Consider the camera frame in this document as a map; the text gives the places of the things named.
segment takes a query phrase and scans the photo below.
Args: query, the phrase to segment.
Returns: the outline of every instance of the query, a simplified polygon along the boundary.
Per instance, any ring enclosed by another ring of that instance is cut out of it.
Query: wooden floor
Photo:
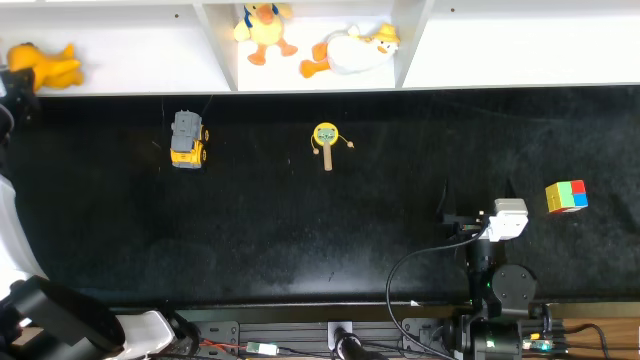
[[[640,318],[616,318],[616,319],[566,319],[566,329],[592,323],[598,325],[607,338],[607,347],[612,359],[638,359],[640,358]],[[600,348],[600,337],[595,329],[587,329],[577,334],[566,336],[567,342],[572,345],[594,346],[598,350],[570,348],[569,354],[589,358],[604,358]],[[611,350],[615,348],[635,348],[635,350]]]

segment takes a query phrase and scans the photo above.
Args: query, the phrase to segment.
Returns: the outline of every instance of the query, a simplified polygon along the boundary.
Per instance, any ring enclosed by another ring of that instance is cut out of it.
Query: colorful cube
[[[550,213],[573,212],[589,206],[582,180],[562,181],[546,189]]]

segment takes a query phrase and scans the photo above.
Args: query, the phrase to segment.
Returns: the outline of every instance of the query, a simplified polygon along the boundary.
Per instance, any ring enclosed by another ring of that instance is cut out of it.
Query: toy construction vehicle
[[[171,124],[171,162],[173,166],[200,169],[207,161],[205,144],[209,141],[209,130],[202,126],[202,118],[190,111],[179,111]]]

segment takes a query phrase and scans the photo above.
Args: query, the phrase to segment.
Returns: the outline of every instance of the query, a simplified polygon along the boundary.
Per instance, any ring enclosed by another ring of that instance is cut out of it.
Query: toy
[[[589,206],[582,180],[562,181],[546,189],[550,213],[574,212]]]
[[[300,73],[308,79],[329,69],[343,75],[367,71],[391,59],[399,44],[400,39],[392,25],[383,24],[372,37],[360,36],[360,30],[354,25],[347,33],[334,33],[326,42],[315,45],[315,62],[303,61]]]
[[[333,170],[333,163],[331,161],[331,146],[334,145],[338,138],[341,138],[347,143],[347,146],[353,148],[353,142],[347,141],[344,136],[338,133],[338,128],[331,123],[322,123],[316,126],[315,130],[313,130],[313,135],[311,135],[311,147],[313,148],[313,153],[318,155],[320,150],[316,149],[313,145],[313,141],[322,146],[322,150],[324,152],[324,169],[326,171]]]
[[[15,46],[7,54],[9,71],[32,68],[33,90],[42,86],[65,89],[71,85],[82,85],[84,77],[80,72],[82,63],[74,58],[73,45],[67,46],[58,55],[45,55],[31,43]]]
[[[265,54],[271,45],[278,45],[282,50],[282,56],[291,56],[298,52],[298,48],[287,44],[282,37],[284,25],[280,16],[290,19],[293,16],[291,7],[286,4],[274,3],[250,3],[244,6],[245,16],[240,20],[233,31],[236,41],[242,42],[251,38],[258,44],[255,54],[248,59],[254,65],[266,63]]]
[[[209,141],[209,130],[202,118],[189,111],[178,111],[171,124],[171,163],[177,168],[199,169],[207,161],[204,146]]]

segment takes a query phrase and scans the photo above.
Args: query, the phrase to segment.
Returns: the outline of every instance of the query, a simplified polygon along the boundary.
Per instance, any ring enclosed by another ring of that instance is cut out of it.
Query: duck's yellow hat
[[[374,39],[378,39],[386,42],[400,42],[398,36],[396,36],[396,28],[391,24],[382,24],[377,34],[372,36]]]

